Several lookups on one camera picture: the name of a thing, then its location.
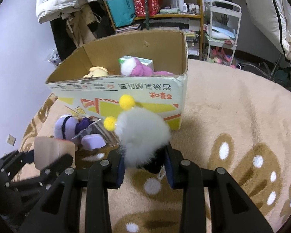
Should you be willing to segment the white fluffy plush yellow pompoms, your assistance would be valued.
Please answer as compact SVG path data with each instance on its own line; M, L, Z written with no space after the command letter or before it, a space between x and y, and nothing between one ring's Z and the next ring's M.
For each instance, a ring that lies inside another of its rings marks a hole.
M156 113L137 106L130 95L122 95L119 105L122 112L106 117L103 125L118 137L125 166L160 173L165 160L163 149L171 137L168 124Z

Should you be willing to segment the yellow plush toy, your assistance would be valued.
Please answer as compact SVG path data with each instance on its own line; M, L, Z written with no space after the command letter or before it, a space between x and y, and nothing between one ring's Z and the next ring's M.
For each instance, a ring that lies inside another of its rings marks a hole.
M88 74L84 75L83 78L93 78L93 77L107 77L109 72L106 68L101 66L93 66L89 69Z

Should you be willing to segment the pink plush toy white pompom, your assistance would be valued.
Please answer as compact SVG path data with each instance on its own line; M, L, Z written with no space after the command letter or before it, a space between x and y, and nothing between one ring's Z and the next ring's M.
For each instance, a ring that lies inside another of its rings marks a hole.
M127 59L120 65L120 72L123 76L128 77L152 77L152 76L173 76L167 71L155 72L150 67L145 66L136 58Z

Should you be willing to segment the green tissue pack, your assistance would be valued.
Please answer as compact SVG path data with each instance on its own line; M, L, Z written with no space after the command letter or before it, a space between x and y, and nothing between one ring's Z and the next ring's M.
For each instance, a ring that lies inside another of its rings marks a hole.
M153 66L153 60L151 59L146 59L146 58L141 58L141 57L134 57L134 56L122 56L118 59L119 64L121 65L123 62L125 62L127 59L131 59L131 58L136 58L139 60L139 62L141 62L141 64L150 67L152 70L154 70L154 66Z

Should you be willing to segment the purple white plush doll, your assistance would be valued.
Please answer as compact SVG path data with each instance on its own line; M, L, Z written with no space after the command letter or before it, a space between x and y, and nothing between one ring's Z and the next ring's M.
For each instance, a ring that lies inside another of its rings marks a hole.
M77 147L93 151L107 145L95 121L89 117L78 119L72 115L63 115L55 123L54 137L73 142Z

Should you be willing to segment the beige tote bag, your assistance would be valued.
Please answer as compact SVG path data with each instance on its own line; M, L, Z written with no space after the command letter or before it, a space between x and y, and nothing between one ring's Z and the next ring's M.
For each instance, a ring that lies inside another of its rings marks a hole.
M73 12L66 21L66 30L76 48L97 39L89 25L101 23L102 17L95 14L90 5L86 4L79 11Z

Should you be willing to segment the open cardboard box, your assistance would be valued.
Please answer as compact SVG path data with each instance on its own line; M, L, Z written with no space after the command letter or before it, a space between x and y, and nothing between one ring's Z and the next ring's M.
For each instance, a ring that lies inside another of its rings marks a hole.
M46 85L78 116L117 117L119 99L130 95L136 104L157 113L172 130L181 127L187 90L188 55L180 33L142 30L92 41L75 50L48 77ZM173 76L121 75L118 59L134 56L153 60L154 70ZM107 77L83 78L93 66Z

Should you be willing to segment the white rolling cart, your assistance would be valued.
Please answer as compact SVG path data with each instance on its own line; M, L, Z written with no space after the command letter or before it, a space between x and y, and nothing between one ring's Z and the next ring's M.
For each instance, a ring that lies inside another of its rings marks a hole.
M205 0L209 20L203 29L207 41L207 61L232 66L236 52L242 9L225 0Z

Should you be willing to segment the teal bag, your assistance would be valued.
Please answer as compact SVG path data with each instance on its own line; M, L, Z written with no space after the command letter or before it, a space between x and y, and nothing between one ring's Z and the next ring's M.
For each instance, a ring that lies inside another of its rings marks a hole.
M135 18L133 0L106 0L116 28L131 25Z

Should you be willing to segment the wooden shelf unit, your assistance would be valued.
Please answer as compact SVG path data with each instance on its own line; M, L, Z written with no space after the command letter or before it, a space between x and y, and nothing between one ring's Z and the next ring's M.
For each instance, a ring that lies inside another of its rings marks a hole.
M137 17L135 16L131 25L116 28L113 22L110 10L106 3L106 0L103 0L103 3L106 7L108 17L111 22L114 33L124 33L132 30L142 30L146 29L146 17ZM151 18L166 18L166 17L185 17L185 18L197 18L200 19L201 31L200 31L200 56L202 56L202 46L203 46L203 8L202 0L163 0L160 7L160 11L155 16L149 16Z

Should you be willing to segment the green pole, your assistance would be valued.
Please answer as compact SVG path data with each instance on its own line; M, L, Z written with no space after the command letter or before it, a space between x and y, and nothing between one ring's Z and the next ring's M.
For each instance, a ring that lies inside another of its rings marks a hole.
M149 7L148 7L148 0L145 0L145 19L146 19L146 30L150 29L150 23L149 23Z

